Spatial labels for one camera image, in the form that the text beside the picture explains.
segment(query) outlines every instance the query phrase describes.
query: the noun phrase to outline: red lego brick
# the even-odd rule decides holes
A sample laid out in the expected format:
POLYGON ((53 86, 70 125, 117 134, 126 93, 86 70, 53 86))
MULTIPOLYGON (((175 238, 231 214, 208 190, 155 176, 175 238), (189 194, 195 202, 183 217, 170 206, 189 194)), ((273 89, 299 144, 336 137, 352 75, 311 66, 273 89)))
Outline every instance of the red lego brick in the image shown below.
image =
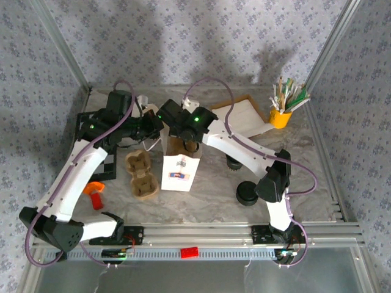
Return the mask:
POLYGON ((200 256, 198 247, 189 247, 181 249, 181 258, 196 258, 200 256))

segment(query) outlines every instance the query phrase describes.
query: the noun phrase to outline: cardboard egg carton piece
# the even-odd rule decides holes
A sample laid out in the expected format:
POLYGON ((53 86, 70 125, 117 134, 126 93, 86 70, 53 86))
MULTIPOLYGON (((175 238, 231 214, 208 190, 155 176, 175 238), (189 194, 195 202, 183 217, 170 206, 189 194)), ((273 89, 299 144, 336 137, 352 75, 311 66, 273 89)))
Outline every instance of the cardboard egg carton piece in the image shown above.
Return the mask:
POLYGON ((159 183, 151 173, 151 165, 151 158, 145 150, 133 151, 125 158, 126 170, 132 176, 131 191, 139 200, 146 200, 159 192, 159 183))

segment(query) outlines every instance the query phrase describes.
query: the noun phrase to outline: wall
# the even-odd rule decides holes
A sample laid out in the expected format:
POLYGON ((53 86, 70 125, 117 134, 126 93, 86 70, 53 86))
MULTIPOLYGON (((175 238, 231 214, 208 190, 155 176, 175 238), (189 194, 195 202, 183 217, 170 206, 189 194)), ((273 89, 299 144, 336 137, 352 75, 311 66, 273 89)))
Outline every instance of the wall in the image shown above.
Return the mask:
POLYGON ((0 292, 14 292, 26 263, 18 214, 61 169, 86 95, 32 7, 0 7, 0 292))
POLYGON ((346 0, 46 0, 92 85, 304 82, 346 0))
POLYGON ((312 95, 344 204, 391 292, 391 3, 363 2, 312 95))

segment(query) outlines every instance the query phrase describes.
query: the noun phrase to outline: black bottle cap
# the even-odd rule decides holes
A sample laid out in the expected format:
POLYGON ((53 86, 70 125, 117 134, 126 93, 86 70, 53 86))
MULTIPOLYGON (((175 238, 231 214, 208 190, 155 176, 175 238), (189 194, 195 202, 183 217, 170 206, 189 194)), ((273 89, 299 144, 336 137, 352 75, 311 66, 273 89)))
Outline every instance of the black bottle cap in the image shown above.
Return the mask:
POLYGON ((258 200, 254 189, 257 185, 251 181, 243 181, 236 188, 236 199, 244 206, 252 206, 258 200))

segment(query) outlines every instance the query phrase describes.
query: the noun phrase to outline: orange cup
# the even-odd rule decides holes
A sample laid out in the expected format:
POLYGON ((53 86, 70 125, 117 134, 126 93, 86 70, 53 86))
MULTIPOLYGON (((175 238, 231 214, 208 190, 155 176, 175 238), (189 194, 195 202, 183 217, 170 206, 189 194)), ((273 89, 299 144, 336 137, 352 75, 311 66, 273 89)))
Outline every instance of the orange cup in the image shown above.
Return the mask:
POLYGON ((275 107, 270 111, 269 123, 277 129, 282 129, 288 124, 293 112, 281 114, 275 107))

